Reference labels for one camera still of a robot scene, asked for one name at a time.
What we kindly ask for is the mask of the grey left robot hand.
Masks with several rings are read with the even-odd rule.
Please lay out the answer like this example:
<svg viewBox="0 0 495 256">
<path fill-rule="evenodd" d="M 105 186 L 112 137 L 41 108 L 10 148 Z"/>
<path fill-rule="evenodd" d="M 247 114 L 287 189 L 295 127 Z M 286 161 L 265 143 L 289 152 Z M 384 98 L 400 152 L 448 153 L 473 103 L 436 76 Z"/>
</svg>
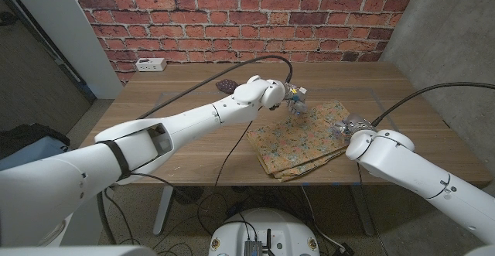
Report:
<svg viewBox="0 0 495 256">
<path fill-rule="evenodd" d="M 284 83 L 285 97 L 288 111 L 292 114 L 306 113 L 308 110 L 306 104 L 306 95 L 308 90 L 304 87 L 297 87 L 294 84 Z"/>
</svg>

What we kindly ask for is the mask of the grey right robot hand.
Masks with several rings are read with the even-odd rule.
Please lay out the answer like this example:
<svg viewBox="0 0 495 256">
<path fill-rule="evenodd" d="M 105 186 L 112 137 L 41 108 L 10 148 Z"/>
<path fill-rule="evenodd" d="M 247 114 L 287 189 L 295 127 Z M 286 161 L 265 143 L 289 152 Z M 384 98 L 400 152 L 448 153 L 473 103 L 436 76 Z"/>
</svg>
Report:
<svg viewBox="0 0 495 256">
<path fill-rule="evenodd" d="M 366 119 L 358 114 L 349 114 L 342 121 L 337 121 L 334 128 L 343 136 L 351 137 L 354 133 L 361 130 L 376 131 L 376 128 Z"/>
</svg>

